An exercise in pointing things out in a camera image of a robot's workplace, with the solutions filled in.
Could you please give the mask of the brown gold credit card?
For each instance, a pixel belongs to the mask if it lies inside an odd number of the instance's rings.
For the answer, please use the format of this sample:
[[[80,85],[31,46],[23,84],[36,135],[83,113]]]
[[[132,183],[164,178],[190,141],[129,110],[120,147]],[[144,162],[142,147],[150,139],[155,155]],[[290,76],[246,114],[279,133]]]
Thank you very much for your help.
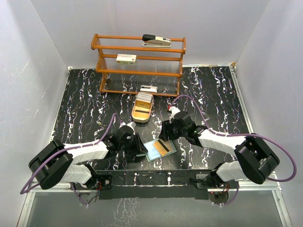
[[[169,141],[156,140],[153,143],[153,146],[162,157],[173,151],[172,145]]]

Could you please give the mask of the mint green card holder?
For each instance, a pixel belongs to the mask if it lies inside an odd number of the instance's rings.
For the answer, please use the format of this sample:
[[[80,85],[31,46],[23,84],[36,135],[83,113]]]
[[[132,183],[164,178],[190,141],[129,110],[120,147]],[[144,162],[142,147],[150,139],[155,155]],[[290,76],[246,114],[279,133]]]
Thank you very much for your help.
[[[177,152],[171,140],[164,142],[162,140],[152,140],[143,144],[147,153],[136,155],[136,157],[145,157],[148,162],[166,157]]]

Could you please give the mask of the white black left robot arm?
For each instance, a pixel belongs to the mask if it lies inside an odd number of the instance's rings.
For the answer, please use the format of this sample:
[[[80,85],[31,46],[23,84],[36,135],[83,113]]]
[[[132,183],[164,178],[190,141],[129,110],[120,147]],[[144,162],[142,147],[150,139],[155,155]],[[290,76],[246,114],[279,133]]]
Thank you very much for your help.
[[[60,182],[80,183],[94,188],[98,177],[86,165],[90,160],[103,160],[122,154],[134,159],[148,152],[132,124],[123,125],[116,133],[108,133],[101,140],[78,144],[51,141],[28,164],[34,178],[43,190]]]

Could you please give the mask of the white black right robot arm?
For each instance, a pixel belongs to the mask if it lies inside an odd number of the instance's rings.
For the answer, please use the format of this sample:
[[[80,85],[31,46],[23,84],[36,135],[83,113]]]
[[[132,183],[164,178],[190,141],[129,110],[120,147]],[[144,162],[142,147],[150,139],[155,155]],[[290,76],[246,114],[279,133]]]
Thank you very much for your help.
[[[236,161],[218,164],[202,183],[221,188],[227,182],[249,179],[263,184],[279,165],[280,160],[266,142],[253,136],[220,136],[203,125],[196,125],[187,112],[176,113],[163,121],[159,139],[162,141],[185,138],[190,144],[211,148],[236,157]]]

